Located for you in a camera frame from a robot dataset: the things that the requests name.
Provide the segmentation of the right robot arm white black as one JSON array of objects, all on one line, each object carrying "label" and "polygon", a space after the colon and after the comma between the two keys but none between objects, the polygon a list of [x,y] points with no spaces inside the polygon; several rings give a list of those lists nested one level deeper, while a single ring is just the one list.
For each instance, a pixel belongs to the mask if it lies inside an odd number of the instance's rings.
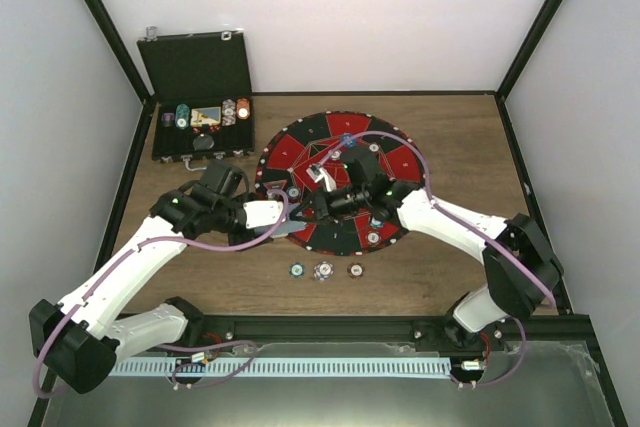
[{"label": "right robot arm white black", "polygon": [[440,240],[478,261],[486,284],[461,297],[446,313],[443,331],[458,350],[472,346],[488,325],[508,317],[524,321],[547,303],[564,273],[538,224],[480,214],[430,195],[424,187],[392,180],[380,188],[347,186],[311,195],[312,219],[337,220],[364,209],[379,221]]}]

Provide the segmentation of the green poker chip stack table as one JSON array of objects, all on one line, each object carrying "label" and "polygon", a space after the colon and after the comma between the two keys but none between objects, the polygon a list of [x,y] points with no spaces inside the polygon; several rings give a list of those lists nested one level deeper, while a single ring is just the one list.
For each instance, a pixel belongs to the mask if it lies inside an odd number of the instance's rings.
[{"label": "green poker chip stack table", "polygon": [[289,274],[294,278],[300,278],[305,275],[305,266],[301,263],[294,263],[289,267]]}]

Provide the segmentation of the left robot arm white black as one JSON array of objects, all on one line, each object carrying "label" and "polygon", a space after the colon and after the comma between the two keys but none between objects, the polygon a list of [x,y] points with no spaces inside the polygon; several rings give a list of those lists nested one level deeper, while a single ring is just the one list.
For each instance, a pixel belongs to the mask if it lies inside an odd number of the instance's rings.
[{"label": "left robot arm white black", "polygon": [[41,300],[31,309],[32,388],[39,398],[67,389],[87,393],[117,364],[152,348],[206,356],[207,348],[198,347],[204,339],[202,314],[180,297],[142,314],[119,316],[187,247],[217,251],[199,236],[238,235],[240,242],[225,248],[237,252],[264,243],[283,224],[289,204],[283,190],[270,189],[259,199],[237,195],[236,189],[236,183],[201,179],[162,194],[134,235],[88,280],[57,303]]}]

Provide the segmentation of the brown poker chip stack table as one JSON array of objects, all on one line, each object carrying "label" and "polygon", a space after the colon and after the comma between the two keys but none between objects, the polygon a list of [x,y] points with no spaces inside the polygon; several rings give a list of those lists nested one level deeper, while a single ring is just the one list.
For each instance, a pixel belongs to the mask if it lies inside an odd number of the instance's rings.
[{"label": "brown poker chip stack table", "polygon": [[364,268],[359,263],[352,263],[348,266],[347,272],[351,278],[360,278],[364,274]]}]

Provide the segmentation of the blue small blind button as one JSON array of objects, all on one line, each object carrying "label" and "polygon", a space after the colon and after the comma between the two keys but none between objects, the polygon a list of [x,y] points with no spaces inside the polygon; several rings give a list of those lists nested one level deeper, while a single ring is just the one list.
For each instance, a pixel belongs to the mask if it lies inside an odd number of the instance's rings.
[{"label": "blue small blind button", "polygon": [[349,134],[349,133],[345,133],[345,134],[343,134],[341,136],[341,141],[350,143],[350,142],[355,141],[355,137],[353,135]]}]

